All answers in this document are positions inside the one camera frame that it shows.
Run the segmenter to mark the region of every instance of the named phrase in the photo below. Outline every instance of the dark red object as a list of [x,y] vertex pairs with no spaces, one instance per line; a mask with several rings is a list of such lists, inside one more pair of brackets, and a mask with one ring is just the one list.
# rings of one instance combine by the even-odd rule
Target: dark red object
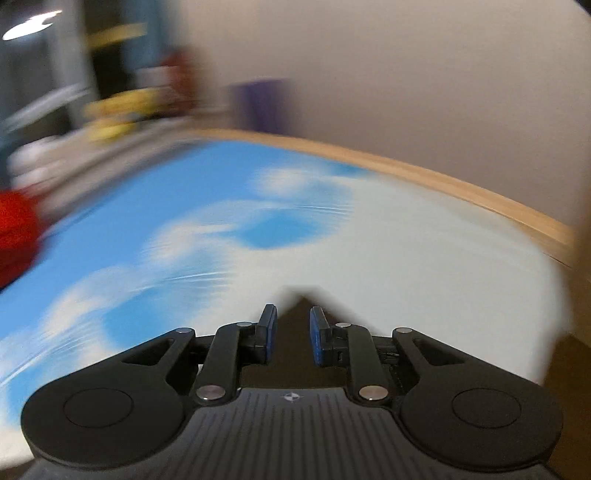
[[0,288],[33,264],[40,236],[34,201],[19,192],[0,192]]

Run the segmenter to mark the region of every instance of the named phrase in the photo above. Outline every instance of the wooden edge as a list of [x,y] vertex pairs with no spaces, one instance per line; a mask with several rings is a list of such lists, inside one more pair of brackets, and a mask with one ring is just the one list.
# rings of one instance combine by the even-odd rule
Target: wooden edge
[[471,183],[399,160],[302,138],[217,128],[197,132],[205,138],[254,142],[341,161],[393,175],[401,180],[465,200],[512,220],[548,256],[571,267],[574,247],[574,231],[571,227],[533,208]]

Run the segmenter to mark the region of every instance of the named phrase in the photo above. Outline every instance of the wall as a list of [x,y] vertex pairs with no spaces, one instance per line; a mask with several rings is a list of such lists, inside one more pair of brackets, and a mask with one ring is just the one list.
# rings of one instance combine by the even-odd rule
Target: wall
[[573,0],[168,2],[216,85],[294,81],[298,135],[578,221],[591,182],[591,20]]

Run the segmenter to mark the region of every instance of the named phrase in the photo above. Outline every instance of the ribbed gray surface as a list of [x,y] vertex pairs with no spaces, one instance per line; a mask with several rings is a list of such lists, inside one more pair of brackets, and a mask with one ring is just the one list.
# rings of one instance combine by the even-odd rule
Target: ribbed gray surface
[[[289,401],[291,393],[300,396]],[[81,472],[38,460],[22,480],[550,480],[542,466],[471,473],[432,460],[389,412],[351,403],[340,388],[244,389],[234,402],[195,412],[165,450],[134,466]]]

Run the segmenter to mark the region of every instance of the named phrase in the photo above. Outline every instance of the bright light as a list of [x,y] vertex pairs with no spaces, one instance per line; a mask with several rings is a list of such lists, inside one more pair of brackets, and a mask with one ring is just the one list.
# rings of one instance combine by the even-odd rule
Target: bright light
[[45,30],[47,27],[53,25],[52,23],[43,22],[48,18],[53,18],[57,14],[61,14],[61,10],[55,10],[54,12],[48,12],[46,14],[35,15],[34,17],[29,18],[25,23],[21,23],[16,27],[12,27],[8,30],[4,36],[2,37],[3,40],[12,40],[13,38],[24,37],[25,35],[30,35],[31,33],[40,32],[41,30]]

